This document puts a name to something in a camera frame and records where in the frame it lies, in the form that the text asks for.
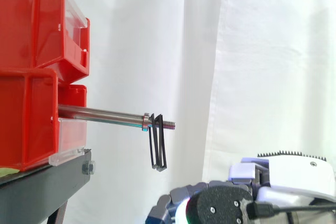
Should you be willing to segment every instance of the metal bolt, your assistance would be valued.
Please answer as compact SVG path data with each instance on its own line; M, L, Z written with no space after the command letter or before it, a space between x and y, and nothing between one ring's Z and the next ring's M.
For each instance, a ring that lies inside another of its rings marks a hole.
M83 167L82 167L82 172L86 175L93 175L94 172L96 171L96 163L95 161L86 161L84 164L83 164Z
M79 119L94 122L113 123L133 127L141 127L143 131L147 131L148 127L159 127L158 123L152 122L149 114L133 115L127 113L96 110L85 107L78 107L72 105L58 105L58 115L61 118ZM174 130L175 123L170 121L163 121L163 128Z

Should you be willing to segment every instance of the yellow object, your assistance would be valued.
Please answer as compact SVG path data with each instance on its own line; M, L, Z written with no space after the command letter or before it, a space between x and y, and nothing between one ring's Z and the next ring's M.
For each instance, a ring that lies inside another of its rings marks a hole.
M0 178L8 174L18 173L20 170L12 168L0 168Z

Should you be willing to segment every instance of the steel shaft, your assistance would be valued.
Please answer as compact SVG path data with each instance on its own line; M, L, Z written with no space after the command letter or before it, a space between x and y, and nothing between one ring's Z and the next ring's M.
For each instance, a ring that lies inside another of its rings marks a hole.
M61 118L80 119L87 121L120 124L132 127L141 127L147 131L148 127L153 127L152 120L148 113L144 115L134 115L106 110L96 110L72 105L58 105L58 115ZM163 121L164 129L175 129L175 123Z

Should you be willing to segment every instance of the black metal stand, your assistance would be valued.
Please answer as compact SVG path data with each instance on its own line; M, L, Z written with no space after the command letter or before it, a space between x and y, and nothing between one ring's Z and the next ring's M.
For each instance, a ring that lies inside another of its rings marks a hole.
M91 160L85 155L59 166L46 165L0 178L0 223L48 224L63 222L67 200L90 180L82 171Z

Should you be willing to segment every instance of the red plastic bin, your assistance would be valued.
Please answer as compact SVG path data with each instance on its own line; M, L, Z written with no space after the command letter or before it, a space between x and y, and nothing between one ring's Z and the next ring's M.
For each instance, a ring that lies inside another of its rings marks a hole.
M50 68L59 82L89 75L89 27L73 0L0 0L0 68Z
M58 100L86 106L86 87L60 85L51 69L0 69L0 167L21 171L58 152Z

